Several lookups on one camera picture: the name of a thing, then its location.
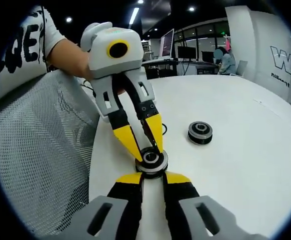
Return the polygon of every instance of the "person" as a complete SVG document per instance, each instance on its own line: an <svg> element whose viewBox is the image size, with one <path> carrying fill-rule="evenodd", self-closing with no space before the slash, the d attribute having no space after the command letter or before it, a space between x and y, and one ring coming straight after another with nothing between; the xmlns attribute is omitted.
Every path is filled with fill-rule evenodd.
<svg viewBox="0 0 291 240"><path fill-rule="evenodd" d="M6 47L0 64L0 99L25 82L46 74L49 65L92 80L89 53L56 28L50 13L35 6Z"/></svg>
<svg viewBox="0 0 291 240"><path fill-rule="evenodd" d="M223 53L223 57L221 58L221 67L218 71L218 75L230 75L236 74L236 61L233 56L231 56L227 50L220 46L217 49L220 49Z"/></svg>

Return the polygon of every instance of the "mesh chair back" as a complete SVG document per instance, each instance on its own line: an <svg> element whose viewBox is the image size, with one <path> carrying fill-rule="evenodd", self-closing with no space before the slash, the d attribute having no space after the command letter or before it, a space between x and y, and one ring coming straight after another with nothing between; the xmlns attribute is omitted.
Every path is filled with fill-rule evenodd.
<svg viewBox="0 0 291 240"><path fill-rule="evenodd" d="M59 70L0 100L0 183L36 237L63 231L89 202L98 120L77 79Z"/></svg>

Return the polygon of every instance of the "round table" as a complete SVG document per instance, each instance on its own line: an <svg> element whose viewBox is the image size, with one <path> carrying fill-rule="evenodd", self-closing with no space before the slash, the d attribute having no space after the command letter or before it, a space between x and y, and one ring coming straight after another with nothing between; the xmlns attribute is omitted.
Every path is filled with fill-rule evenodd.
<svg viewBox="0 0 291 240"><path fill-rule="evenodd" d="M291 105L237 76L189 75L150 80L156 107L167 126L163 136L168 170L191 179L231 211L239 227L272 237L291 217ZM140 148L150 143L127 93L120 101ZM195 145L188 126L203 121L212 141ZM91 156L89 200L106 196L116 179L135 172L132 155L101 119ZM137 240L171 239L162 180L146 179Z"/></svg>

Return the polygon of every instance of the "white t-shirt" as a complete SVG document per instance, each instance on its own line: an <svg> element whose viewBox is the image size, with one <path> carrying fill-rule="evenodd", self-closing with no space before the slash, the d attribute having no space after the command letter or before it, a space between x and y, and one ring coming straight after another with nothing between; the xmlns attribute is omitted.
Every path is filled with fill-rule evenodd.
<svg viewBox="0 0 291 240"><path fill-rule="evenodd" d="M35 6L5 50L0 64L0 99L21 84L47 72L47 57L63 35L57 30L44 8L45 31L41 6Z"/></svg>

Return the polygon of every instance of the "ceiling light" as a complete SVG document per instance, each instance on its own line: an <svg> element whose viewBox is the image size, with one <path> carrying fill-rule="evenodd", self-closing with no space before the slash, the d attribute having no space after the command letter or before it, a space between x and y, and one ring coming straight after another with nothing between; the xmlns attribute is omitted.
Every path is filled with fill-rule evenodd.
<svg viewBox="0 0 291 240"><path fill-rule="evenodd" d="M136 16L137 16L137 14L138 14L138 11L139 11L139 8L138 8L138 7L135 7L134 10L133 10L133 13L132 13L132 15L131 15L129 25L134 24L134 21L135 21L135 19L136 19Z"/></svg>

